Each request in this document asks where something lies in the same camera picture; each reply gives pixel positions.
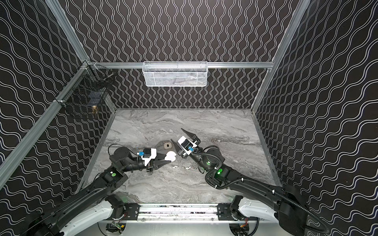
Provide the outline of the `white round charging case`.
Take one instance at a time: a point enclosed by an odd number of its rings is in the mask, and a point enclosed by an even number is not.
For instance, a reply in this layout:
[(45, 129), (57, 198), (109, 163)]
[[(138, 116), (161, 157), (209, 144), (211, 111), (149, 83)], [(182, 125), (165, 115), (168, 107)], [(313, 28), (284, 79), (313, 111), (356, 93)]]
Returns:
[(169, 151), (166, 154), (166, 156), (164, 157), (164, 160), (174, 162), (174, 161), (176, 161), (176, 155), (177, 155), (177, 153), (175, 153), (174, 151)]

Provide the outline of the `cream earbud charging case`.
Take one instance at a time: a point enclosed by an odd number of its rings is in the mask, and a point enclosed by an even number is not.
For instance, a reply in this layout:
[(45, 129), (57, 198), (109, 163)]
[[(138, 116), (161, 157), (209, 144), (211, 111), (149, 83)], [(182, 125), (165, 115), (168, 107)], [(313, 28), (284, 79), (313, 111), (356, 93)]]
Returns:
[(171, 149), (172, 148), (172, 143), (171, 142), (166, 142), (163, 144), (164, 149)]

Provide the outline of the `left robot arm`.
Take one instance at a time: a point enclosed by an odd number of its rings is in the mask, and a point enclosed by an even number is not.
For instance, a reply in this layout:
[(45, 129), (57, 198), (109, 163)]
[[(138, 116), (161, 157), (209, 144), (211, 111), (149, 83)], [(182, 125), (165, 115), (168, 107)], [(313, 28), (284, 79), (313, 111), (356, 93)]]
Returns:
[(109, 159), (111, 165), (96, 176), (91, 184), (68, 200), (43, 213), (27, 215), (16, 234), (20, 236), (62, 236), (64, 227), (94, 203), (110, 205), (110, 216), (123, 219), (125, 204), (114, 191), (128, 180), (127, 172), (153, 172), (176, 160), (176, 152), (159, 153), (155, 148), (145, 148), (137, 154), (127, 147), (117, 148)]

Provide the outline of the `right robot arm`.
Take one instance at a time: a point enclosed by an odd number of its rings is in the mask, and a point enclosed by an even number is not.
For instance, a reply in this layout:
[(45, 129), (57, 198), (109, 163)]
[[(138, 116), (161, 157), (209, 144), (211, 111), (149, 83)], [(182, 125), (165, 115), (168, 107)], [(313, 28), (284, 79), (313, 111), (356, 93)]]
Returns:
[(274, 186), (247, 177), (224, 163), (218, 146), (202, 148), (195, 134), (186, 130), (184, 133), (178, 141), (172, 140), (177, 154), (182, 158), (190, 157), (205, 173), (205, 181), (212, 188), (239, 192), (230, 209), (235, 218), (262, 219), (267, 215), (294, 236), (302, 236), (307, 230), (324, 235), (330, 232), (327, 224), (309, 210), (295, 187)]

